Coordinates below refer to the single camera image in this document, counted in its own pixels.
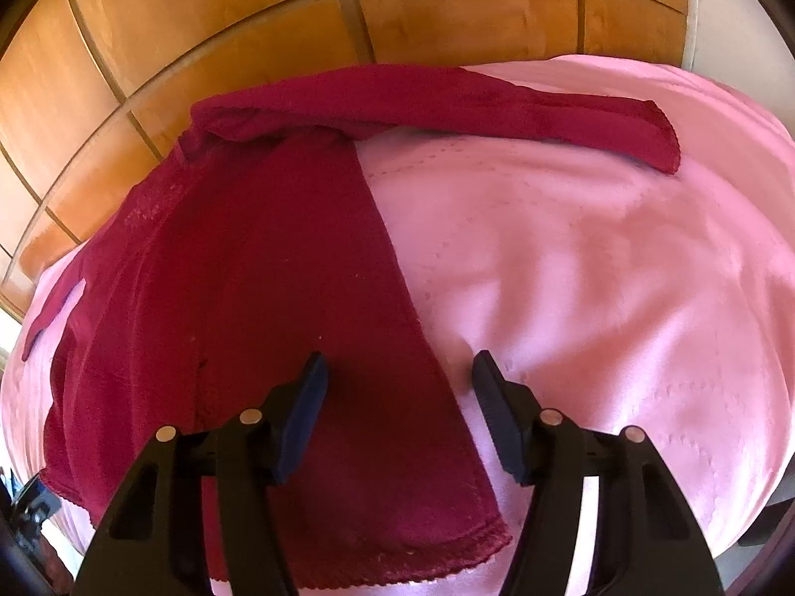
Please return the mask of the dark red knit sweater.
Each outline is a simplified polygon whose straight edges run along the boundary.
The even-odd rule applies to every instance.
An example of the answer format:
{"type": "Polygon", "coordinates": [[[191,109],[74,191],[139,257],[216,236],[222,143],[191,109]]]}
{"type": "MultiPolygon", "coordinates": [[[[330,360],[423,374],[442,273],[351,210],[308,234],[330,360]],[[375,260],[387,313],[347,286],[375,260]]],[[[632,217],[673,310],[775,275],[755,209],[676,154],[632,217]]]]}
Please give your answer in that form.
{"type": "Polygon", "coordinates": [[[47,487],[99,521],[159,428],[222,427],[321,353],[329,393],[271,501],[297,584],[439,579],[508,545],[358,161],[358,142],[396,127],[555,140],[664,174],[681,163],[652,102],[457,68],[357,66],[195,105],[28,329],[38,345],[66,321],[43,429],[47,487]]]}

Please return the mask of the wooden panelled headboard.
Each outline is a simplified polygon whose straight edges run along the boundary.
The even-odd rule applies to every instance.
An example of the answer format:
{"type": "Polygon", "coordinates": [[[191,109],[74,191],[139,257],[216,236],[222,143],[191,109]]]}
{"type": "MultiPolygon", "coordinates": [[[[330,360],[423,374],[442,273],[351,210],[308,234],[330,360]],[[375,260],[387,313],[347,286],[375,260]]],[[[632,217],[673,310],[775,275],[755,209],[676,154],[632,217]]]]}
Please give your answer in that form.
{"type": "Polygon", "coordinates": [[[681,62],[695,0],[4,0],[1,305],[30,307],[210,95],[357,65],[681,62]]]}

